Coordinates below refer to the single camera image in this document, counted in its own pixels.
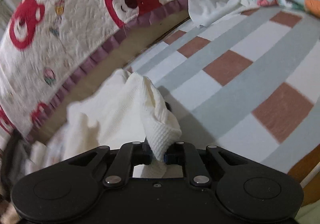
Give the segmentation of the cream zip-up hoodie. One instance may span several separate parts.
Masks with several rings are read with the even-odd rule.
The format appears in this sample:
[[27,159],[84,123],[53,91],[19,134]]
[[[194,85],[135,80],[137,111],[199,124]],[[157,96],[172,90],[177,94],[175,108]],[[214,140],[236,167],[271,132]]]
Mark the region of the cream zip-up hoodie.
[[164,162],[165,152],[181,134],[177,118],[151,80],[118,69],[94,95],[67,107],[67,122],[48,144],[32,145],[24,173],[31,174],[98,146],[119,149],[125,143],[148,141],[151,165],[138,166],[134,177],[181,177],[180,166]]

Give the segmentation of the checkered play mat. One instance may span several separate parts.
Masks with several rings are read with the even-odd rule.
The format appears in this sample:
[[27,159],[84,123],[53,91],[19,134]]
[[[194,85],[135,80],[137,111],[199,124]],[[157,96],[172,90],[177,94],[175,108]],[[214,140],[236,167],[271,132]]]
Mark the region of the checkered play mat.
[[319,148],[319,19],[277,7],[186,21],[131,62],[182,130],[284,173]]

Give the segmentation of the dark brown knit sweater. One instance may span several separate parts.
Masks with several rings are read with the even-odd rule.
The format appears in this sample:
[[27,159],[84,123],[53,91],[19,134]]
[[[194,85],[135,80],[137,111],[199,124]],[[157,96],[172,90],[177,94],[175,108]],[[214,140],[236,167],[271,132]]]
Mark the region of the dark brown knit sweater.
[[6,193],[10,191],[10,188],[12,186],[11,180],[9,180],[9,173],[12,167],[15,148],[21,139],[21,133],[17,129],[14,129],[7,142],[7,146],[3,151],[1,165],[1,185]]

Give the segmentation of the light green blanket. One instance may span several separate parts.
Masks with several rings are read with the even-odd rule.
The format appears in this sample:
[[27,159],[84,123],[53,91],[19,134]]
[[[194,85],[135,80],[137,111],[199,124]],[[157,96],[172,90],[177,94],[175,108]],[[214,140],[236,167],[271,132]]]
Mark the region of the light green blanket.
[[295,220],[301,224],[320,224],[320,200],[300,208]]

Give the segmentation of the white quilted bear bedspread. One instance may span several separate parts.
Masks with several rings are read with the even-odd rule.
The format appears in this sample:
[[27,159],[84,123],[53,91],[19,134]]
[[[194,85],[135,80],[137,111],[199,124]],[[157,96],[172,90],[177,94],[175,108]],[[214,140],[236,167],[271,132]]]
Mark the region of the white quilted bear bedspread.
[[13,130],[46,140],[69,102],[170,32],[187,0],[21,0],[1,39],[1,146]]

